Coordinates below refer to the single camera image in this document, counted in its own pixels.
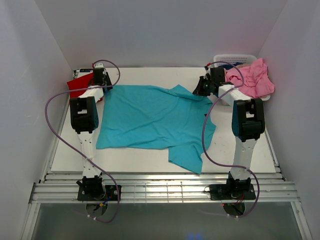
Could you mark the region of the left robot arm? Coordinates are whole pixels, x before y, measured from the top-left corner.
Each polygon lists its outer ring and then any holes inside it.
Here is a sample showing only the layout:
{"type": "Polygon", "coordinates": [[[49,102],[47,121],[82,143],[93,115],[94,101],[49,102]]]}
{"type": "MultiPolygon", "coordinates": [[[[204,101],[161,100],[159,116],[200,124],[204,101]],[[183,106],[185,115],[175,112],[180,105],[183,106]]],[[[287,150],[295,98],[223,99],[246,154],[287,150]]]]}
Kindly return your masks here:
{"type": "Polygon", "coordinates": [[[70,92],[70,123],[75,130],[80,143],[83,157],[82,180],[77,184],[81,193],[95,200],[106,195],[103,185],[102,172],[91,162],[96,156],[96,130],[99,127],[97,102],[102,100],[105,91],[111,90],[112,85],[109,74],[103,66],[81,68],[78,77],[69,81],[70,92]]]}

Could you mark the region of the teal t shirt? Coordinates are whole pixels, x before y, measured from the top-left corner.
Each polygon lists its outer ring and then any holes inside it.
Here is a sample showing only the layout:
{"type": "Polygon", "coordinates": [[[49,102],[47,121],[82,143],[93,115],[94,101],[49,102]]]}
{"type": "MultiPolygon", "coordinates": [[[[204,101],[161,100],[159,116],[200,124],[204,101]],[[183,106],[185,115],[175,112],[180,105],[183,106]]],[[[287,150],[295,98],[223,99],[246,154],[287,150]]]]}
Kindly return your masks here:
{"type": "Polygon", "coordinates": [[[104,95],[96,148],[167,149],[170,163],[200,174],[216,131],[212,105],[181,85],[116,85],[104,95]]]}

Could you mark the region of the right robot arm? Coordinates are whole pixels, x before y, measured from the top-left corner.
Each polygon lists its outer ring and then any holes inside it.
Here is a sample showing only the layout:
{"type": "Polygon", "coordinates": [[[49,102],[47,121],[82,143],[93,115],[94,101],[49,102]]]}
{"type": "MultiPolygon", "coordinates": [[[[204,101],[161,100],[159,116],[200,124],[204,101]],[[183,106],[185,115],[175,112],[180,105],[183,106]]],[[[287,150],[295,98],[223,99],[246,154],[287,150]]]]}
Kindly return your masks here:
{"type": "Polygon", "coordinates": [[[234,158],[226,183],[209,185],[207,193],[211,200],[255,200],[251,162],[254,147],[265,131],[263,101],[246,96],[226,81],[223,68],[207,66],[205,70],[193,94],[202,97],[213,94],[229,104],[232,107],[231,130],[235,136],[234,158]]]}

